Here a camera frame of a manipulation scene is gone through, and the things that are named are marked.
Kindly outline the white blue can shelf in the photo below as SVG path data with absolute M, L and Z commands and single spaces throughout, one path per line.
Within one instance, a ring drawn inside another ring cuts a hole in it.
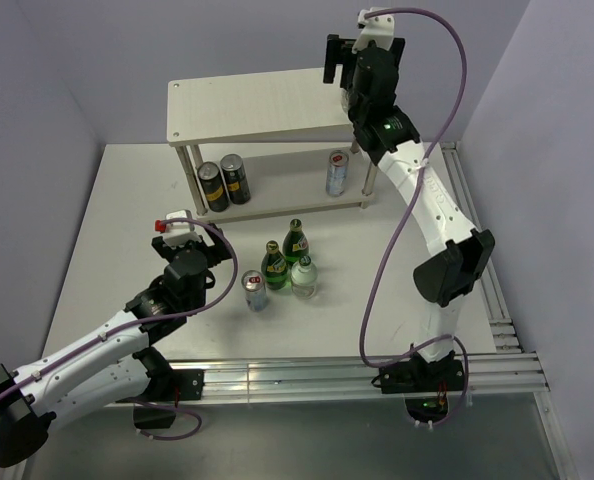
M 343 150 L 332 151 L 329 155 L 326 175 L 326 193 L 332 197 L 341 196 L 345 191 L 349 156 Z

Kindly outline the green glass bottle front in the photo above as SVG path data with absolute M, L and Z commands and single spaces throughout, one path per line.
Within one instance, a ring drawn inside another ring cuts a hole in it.
M 266 243 L 266 254 L 262 260 L 261 269 L 268 289 L 281 290 L 287 284 L 288 264 L 278 243 L 274 240 Z

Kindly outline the green glass bottle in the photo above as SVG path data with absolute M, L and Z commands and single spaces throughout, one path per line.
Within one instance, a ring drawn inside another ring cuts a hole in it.
M 266 254 L 262 260 L 261 269 L 268 289 L 281 290 L 287 284 L 288 264 L 278 243 L 274 240 L 266 243 Z
M 303 232 L 302 222 L 298 218 L 290 221 L 289 231 L 283 241 L 282 253 L 289 266 L 293 266 L 303 256 L 309 254 L 309 243 Z

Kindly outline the clear glass bottle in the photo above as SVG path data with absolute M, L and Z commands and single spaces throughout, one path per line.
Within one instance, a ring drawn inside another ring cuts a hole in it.
M 341 91 L 341 106 L 350 120 L 354 115 L 354 93 L 351 90 L 343 89 Z
M 291 289 L 299 299 L 311 298 L 317 287 L 318 271 L 309 255 L 295 262 L 291 269 Z

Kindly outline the clear glass bottle front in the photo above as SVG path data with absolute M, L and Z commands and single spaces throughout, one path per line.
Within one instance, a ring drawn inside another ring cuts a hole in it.
M 354 93 L 351 90 L 343 89 L 341 91 L 341 106 L 350 120 L 354 115 Z

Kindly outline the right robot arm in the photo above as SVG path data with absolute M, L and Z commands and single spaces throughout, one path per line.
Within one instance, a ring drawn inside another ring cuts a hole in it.
M 413 271 L 427 313 L 419 326 L 412 383 L 429 390 L 454 355 L 463 299 L 481 278 L 495 246 L 492 233 L 478 230 L 452 199 L 429 164 L 429 149 L 410 118 L 397 106 L 395 89 L 405 46 L 402 38 L 360 43 L 328 35 L 323 81 L 340 82 L 345 109 L 359 150 L 394 185 L 415 219 L 429 257 Z

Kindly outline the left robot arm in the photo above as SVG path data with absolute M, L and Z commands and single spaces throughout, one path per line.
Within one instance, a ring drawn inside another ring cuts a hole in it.
M 174 389 L 174 373 L 155 345 L 187 319 L 211 308 L 213 267 L 237 255 L 215 224 L 166 236 L 173 218 L 157 222 L 152 246 L 167 265 L 149 287 L 100 327 L 33 363 L 0 364 L 0 467 L 34 455 L 51 432 L 116 401 L 153 408 Z

